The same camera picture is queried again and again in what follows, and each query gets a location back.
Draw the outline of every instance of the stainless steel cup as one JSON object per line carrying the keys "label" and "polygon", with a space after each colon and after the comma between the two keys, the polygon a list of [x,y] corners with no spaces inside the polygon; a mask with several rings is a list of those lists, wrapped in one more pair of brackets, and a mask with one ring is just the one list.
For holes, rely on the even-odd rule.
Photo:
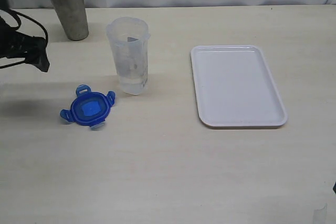
{"label": "stainless steel cup", "polygon": [[71,40],[89,35],[84,0],[51,0],[62,27]]}

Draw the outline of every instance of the wooden table surface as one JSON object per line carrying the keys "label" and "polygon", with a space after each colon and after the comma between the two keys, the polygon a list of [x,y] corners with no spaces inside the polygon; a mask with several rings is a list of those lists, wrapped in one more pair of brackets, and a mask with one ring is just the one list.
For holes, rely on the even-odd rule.
{"label": "wooden table surface", "polygon": [[[325,203],[336,222],[335,6],[88,9],[79,42],[53,10],[22,12],[50,33],[50,71],[0,70],[1,224],[307,224]],[[149,89],[138,97],[118,88],[106,37],[121,16],[151,33]],[[43,35],[28,21],[21,31]],[[190,50],[224,44],[262,48],[284,127],[200,122]],[[60,122],[82,83],[117,93],[101,131]]]}

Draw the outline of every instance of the plastic container lid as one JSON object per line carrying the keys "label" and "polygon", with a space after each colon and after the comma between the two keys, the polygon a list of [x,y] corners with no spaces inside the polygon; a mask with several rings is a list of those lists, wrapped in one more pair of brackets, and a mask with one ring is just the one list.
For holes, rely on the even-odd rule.
{"label": "plastic container lid", "polygon": [[107,95],[91,92],[87,85],[76,89],[77,98],[72,102],[70,110],[61,110],[60,116],[68,122],[76,122],[83,126],[98,127],[109,115],[116,95],[109,91]]}

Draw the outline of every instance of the water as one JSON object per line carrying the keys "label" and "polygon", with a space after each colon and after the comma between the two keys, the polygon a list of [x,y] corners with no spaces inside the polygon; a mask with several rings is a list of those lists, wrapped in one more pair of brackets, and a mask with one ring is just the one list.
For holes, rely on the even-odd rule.
{"label": "water", "polygon": [[121,89],[132,95],[141,94],[147,88],[148,74],[145,74],[139,78],[127,78],[119,76],[119,82]]}

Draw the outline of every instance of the plastic tray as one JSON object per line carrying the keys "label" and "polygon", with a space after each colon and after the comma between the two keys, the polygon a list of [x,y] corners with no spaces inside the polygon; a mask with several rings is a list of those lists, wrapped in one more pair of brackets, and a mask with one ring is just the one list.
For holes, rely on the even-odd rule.
{"label": "plastic tray", "polygon": [[287,114],[260,49],[197,46],[191,51],[199,118],[212,127],[280,127]]}

